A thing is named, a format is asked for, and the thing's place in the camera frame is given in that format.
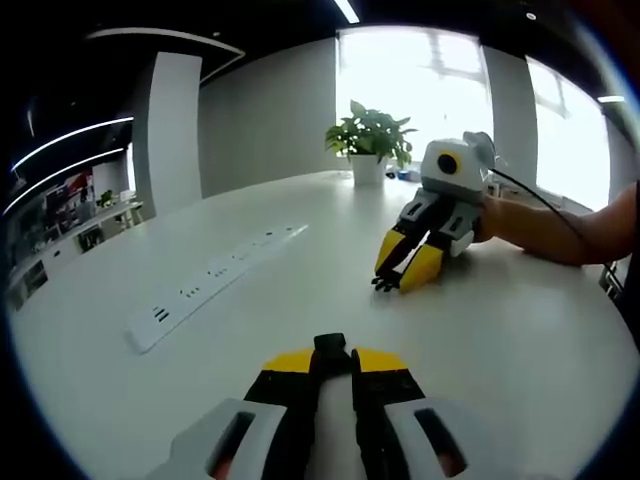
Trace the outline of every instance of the green leaf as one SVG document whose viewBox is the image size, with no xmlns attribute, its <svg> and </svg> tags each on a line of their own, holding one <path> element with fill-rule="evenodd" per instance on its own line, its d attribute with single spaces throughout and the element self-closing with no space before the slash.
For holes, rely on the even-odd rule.
<svg viewBox="0 0 640 480">
<path fill-rule="evenodd" d="M 361 117 L 366 115 L 367 110 L 362 106 L 361 103 L 356 102 L 355 100 L 351 100 L 351 113 L 353 113 L 356 117 Z"/>
<path fill-rule="evenodd" d="M 403 168 L 405 164 L 408 164 L 411 161 L 411 155 L 407 152 L 399 151 L 396 155 L 396 161 L 398 162 L 398 166 Z"/>
<path fill-rule="evenodd" d="M 343 132 L 344 132 L 344 130 L 342 129 L 342 127 L 334 125 L 329 130 L 327 130 L 327 136 L 329 136 L 329 135 L 340 135 Z"/>
<path fill-rule="evenodd" d="M 347 144 L 344 142 L 334 142 L 333 145 L 331 145 L 331 149 L 333 150 L 333 153 L 340 153 L 342 150 L 347 148 Z"/>
<path fill-rule="evenodd" d="M 360 149 L 362 149 L 362 150 L 364 150 L 366 152 L 374 153 L 373 152 L 373 138 L 371 138 L 371 137 L 359 138 L 358 140 L 356 140 L 356 145 Z"/>
</svg>

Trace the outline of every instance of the white wall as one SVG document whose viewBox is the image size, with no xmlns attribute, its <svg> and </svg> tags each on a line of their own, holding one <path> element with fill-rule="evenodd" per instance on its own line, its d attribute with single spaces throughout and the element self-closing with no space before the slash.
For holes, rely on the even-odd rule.
<svg viewBox="0 0 640 480">
<path fill-rule="evenodd" d="M 202 58 L 159 52 L 147 120 L 149 172 L 156 215 L 202 199 L 198 166 L 198 95 Z"/>
<path fill-rule="evenodd" d="M 203 196 L 345 164 L 324 150 L 324 134 L 336 121 L 335 77 L 330 38 L 262 58 L 203 87 Z"/>
<path fill-rule="evenodd" d="M 611 158 L 609 186 L 609 202 L 611 202 L 627 185 L 638 180 L 640 155 L 634 151 L 631 144 L 611 121 L 607 120 L 606 123 Z"/>
<path fill-rule="evenodd" d="M 482 47 L 493 107 L 493 140 L 507 165 L 497 165 L 529 188 L 536 188 L 538 125 L 526 60 Z"/>
<path fill-rule="evenodd" d="M 96 165 L 93 170 L 93 190 L 96 198 L 100 198 L 107 190 L 114 195 L 127 189 L 127 165 L 125 159 Z"/>
</svg>

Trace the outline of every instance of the power outlet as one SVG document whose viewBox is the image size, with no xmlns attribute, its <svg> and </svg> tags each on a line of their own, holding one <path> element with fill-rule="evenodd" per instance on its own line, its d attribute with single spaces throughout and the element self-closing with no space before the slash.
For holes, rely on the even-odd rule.
<svg viewBox="0 0 640 480">
<path fill-rule="evenodd" d="M 229 255 L 213 258 L 184 286 L 163 292 L 150 307 L 142 308 L 129 321 L 127 335 L 136 350 L 147 352 L 208 300 L 306 228 L 307 225 L 283 227 L 256 235 Z"/>
</svg>

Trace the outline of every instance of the small black object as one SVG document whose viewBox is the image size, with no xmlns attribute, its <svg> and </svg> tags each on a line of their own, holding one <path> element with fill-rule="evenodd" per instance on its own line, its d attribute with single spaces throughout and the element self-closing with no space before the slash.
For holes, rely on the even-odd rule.
<svg viewBox="0 0 640 480">
<path fill-rule="evenodd" d="M 458 164 L 456 163 L 455 158 L 446 153 L 438 157 L 438 167 L 440 167 L 440 170 L 442 170 L 443 173 L 448 175 L 453 175 L 458 170 Z"/>
<path fill-rule="evenodd" d="M 383 290 L 390 292 L 394 288 L 400 288 L 401 275 L 398 272 L 391 271 L 387 277 L 375 277 L 371 280 L 371 284 L 375 285 L 375 290 Z"/>
<path fill-rule="evenodd" d="M 457 217 L 454 220 L 453 224 L 449 227 L 449 230 L 451 230 L 452 232 L 455 232 L 461 223 L 462 223 L 462 217 Z"/>
<path fill-rule="evenodd" d="M 313 345 L 315 346 L 311 361 L 313 373 L 319 375 L 322 381 L 351 373 L 351 358 L 344 351 L 347 345 L 344 334 L 318 335 L 313 338 Z"/>
</svg>

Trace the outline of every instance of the window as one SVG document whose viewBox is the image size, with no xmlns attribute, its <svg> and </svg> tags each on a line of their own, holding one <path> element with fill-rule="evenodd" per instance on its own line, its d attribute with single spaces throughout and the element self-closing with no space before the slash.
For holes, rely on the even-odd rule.
<svg viewBox="0 0 640 480">
<path fill-rule="evenodd" d="M 536 97 L 536 183 L 591 210 L 609 199 L 609 142 L 599 105 L 547 66 L 528 58 Z"/>
<path fill-rule="evenodd" d="M 436 138 L 466 130 L 493 133 L 484 62 L 477 39 L 443 30 L 364 27 L 340 32 L 336 113 L 350 116 L 356 100 L 400 119 L 418 132 L 414 167 Z"/>
<path fill-rule="evenodd" d="M 136 173 L 133 168 L 133 143 L 127 146 L 127 186 L 130 191 L 136 191 Z"/>
</svg>

